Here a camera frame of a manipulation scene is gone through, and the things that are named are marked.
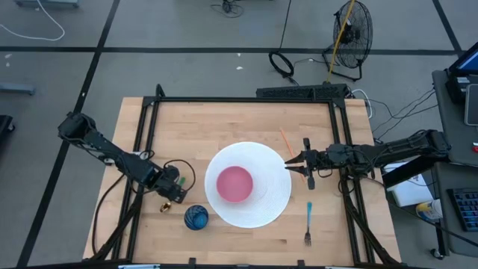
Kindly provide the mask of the white round woven placemat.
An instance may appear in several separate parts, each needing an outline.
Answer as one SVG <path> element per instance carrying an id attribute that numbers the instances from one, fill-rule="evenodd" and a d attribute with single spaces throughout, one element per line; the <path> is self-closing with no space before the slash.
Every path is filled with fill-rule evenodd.
<path id="1" fill-rule="evenodd" d="M 252 193 L 243 202 L 227 202 L 217 192 L 217 177 L 232 166 L 246 169 L 253 179 Z M 221 149 L 207 167 L 204 186 L 208 203 L 220 218 L 245 229 L 273 222 L 287 207 L 292 190 L 284 160 L 270 147 L 256 142 L 233 143 Z"/>

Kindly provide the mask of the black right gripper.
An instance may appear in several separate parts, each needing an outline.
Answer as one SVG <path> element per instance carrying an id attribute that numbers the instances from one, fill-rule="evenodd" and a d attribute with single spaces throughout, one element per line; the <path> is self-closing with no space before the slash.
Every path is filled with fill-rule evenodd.
<path id="1" fill-rule="evenodd" d="M 353 148 L 343 144 L 332 144 L 325 151 L 311 148 L 310 140 L 303 139 L 305 150 L 302 154 L 285 162 L 285 164 L 306 163 L 306 167 L 286 167 L 287 170 L 307 176 L 309 190 L 315 189 L 313 172 L 316 170 L 331 170 L 346 167 L 353 159 Z"/>

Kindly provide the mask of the pink bowl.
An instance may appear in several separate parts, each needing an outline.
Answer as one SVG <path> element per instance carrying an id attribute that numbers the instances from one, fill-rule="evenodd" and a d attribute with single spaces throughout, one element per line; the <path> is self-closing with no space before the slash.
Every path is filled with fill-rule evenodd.
<path id="1" fill-rule="evenodd" d="M 242 167 L 227 167 L 217 177 L 216 187 L 218 194 L 227 202 L 243 202 L 252 193 L 253 179 Z"/>

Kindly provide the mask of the white wipes canister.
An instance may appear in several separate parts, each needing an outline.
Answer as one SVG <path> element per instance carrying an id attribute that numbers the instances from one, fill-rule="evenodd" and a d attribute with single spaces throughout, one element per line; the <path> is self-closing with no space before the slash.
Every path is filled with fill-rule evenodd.
<path id="1" fill-rule="evenodd" d="M 424 220 L 440 220 L 443 217 L 441 200 L 422 202 L 415 207 L 416 214 Z"/>

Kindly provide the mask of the black floor fan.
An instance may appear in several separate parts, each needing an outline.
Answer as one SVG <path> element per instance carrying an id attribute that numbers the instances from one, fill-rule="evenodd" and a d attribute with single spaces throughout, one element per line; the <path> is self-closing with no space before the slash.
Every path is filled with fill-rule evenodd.
<path id="1" fill-rule="evenodd" d="M 349 0 L 334 14 L 333 44 L 322 52 L 329 74 L 351 81 L 362 79 L 362 66 L 373 43 L 373 20 L 359 0 Z M 358 77 L 341 74 L 333 67 L 358 69 Z"/>

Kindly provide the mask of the grey floor bar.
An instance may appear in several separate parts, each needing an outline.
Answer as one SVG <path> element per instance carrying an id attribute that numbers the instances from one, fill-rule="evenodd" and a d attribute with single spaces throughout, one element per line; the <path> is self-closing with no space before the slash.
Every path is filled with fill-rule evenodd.
<path id="1" fill-rule="evenodd" d="M 36 88 L 30 84 L 0 82 L 0 93 L 24 93 L 33 96 Z"/>

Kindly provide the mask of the grey desk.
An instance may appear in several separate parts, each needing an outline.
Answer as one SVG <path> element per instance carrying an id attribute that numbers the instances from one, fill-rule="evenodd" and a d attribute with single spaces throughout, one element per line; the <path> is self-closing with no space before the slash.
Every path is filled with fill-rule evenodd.
<path id="1" fill-rule="evenodd" d="M 465 105 L 452 102 L 445 85 L 447 73 L 433 71 L 432 80 L 444 135 L 451 145 L 448 158 L 453 163 L 478 167 L 478 152 L 473 151 L 474 143 L 478 143 L 478 129 L 465 125 Z"/>

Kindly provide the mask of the black perforated box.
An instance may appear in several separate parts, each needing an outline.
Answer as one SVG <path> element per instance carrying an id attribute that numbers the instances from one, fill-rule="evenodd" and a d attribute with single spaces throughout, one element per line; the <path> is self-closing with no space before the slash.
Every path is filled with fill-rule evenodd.
<path id="1" fill-rule="evenodd" d="M 267 87 L 258 88 L 258 98 L 283 98 L 283 99 L 343 99 L 348 94 L 346 84 L 316 84 L 309 86 L 293 87 Z"/>

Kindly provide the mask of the white box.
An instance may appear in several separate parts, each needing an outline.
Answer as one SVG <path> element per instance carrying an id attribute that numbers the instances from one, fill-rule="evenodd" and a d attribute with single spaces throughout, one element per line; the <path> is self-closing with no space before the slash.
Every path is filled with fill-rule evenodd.
<path id="1" fill-rule="evenodd" d="M 396 205 L 406 207 L 434 200 L 429 189 L 431 185 L 432 183 L 426 183 L 422 174 L 417 174 L 404 182 L 387 187 L 387 192 L 392 195 Z"/>

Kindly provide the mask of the orange drinking straw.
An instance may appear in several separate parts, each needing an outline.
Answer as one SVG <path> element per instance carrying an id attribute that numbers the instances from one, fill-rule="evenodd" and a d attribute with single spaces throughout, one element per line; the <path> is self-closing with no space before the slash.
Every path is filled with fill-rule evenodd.
<path id="1" fill-rule="evenodd" d="M 295 155 L 294 155 L 294 150 L 293 150 L 293 148 L 291 147 L 291 145 L 290 145 L 290 143 L 289 143 L 289 141 L 288 141 L 288 139 L 287 139 L 287 137 L 286 137 L 286 135 L 285 135 L 284 130 L 283 130 L 282 128 L 279 128 L 279 130 L 280 130 L 280 132 L 281 132 L 281 135 L 282 135 L 282 138 L 283 138 L 284 142 L 286 143 L 286 146 L 287 146 L 287 148 L 288 148 L 288 151 L 289 151 L 289 153 L 290 153 L 290 156 L 293 158 L 293 157 L 295 156 Z M 301 174 L 300 177 L 301 177 L 302 182 L 305 184 L 305 183 L 306 183 L 306 180 L 305 180 L 304 176 Z"/>

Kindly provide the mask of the gold spoon with green handle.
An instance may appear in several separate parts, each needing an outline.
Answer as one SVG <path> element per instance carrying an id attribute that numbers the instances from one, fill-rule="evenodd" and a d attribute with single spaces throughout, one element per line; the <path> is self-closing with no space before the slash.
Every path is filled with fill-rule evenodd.
<path id="1" fill-rule="evenodd" d="M 185 183 L 186 178 L 181 177 L 178 181 L 178 184 L 182 187 L 183 184 Z M 171 202 L 166 202 L 160 207 L 160 213 L 164 213 L 165 211 L 168 211 L 171 208 Z"/>

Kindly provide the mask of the laptop with blue screen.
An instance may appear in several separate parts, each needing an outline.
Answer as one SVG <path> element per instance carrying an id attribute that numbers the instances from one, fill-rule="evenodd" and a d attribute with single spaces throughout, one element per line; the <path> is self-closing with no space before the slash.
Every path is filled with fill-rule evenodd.
<path id="1" fill-rule="evenodd" d="M 478 75 L 478 43 L 453 63 L 449 72 L 454 75 Z"/>

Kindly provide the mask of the black diagonal beam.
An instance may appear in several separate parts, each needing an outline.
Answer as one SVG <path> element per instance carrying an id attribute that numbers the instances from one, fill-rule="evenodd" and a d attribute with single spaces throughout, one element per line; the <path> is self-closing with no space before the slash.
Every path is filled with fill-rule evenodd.
<path id="1" fill-rule="evenodd" d="M 420 156 L 383 175 L 383 184 L 385 188 L 390 188 L 395 185 L 398 185 L 401 182 L 404 182 L 411 177 L 416 176 L 417 174 L 430 170 L 437 162 L 449 163 L 450 159 L 447 156 Z"/>

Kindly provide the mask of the grey tablet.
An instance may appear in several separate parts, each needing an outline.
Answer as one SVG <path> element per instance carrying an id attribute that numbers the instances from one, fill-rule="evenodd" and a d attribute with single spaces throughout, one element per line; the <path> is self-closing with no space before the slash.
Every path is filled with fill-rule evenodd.
<path id="1" fill-rule="evenodd" d="M 478 84 L 470 84 L 465 95 L 465 125 L 478 126 Z"/>

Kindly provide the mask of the black keyboard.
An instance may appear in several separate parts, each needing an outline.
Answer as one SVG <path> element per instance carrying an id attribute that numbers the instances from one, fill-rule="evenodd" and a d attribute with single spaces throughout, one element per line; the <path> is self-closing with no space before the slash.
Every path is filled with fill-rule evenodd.
<path id="1" fill-rule="evenodd" d="M 466 232 L 478 232 L 478 188 L 451 188 L 447 194 Z"/>

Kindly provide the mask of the blue faceted glass cup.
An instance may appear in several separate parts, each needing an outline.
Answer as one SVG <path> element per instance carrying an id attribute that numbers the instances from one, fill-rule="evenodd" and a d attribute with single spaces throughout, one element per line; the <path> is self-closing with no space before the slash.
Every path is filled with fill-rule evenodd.
<path id="1" fill-rule="evenodd" d="M 192 205 L 184 213 L 184 222 L 188 229 L 203 229 L 208 224 L 208 211 L 201 205 Z"/>

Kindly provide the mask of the metal fork with blue handle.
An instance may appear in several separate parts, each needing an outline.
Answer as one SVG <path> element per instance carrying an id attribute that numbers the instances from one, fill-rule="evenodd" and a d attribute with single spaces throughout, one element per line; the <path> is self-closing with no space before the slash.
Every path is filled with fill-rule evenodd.
<path id="1" fill-rule="evenodd" d="M 307 230 L 304 236 L 304 244 L 307 247 L 311 246 L 311 233 L 310 233 L 310 226 L 311 226 L 311 210 L 312 210 L 312 203 L 307 202 Z"/>

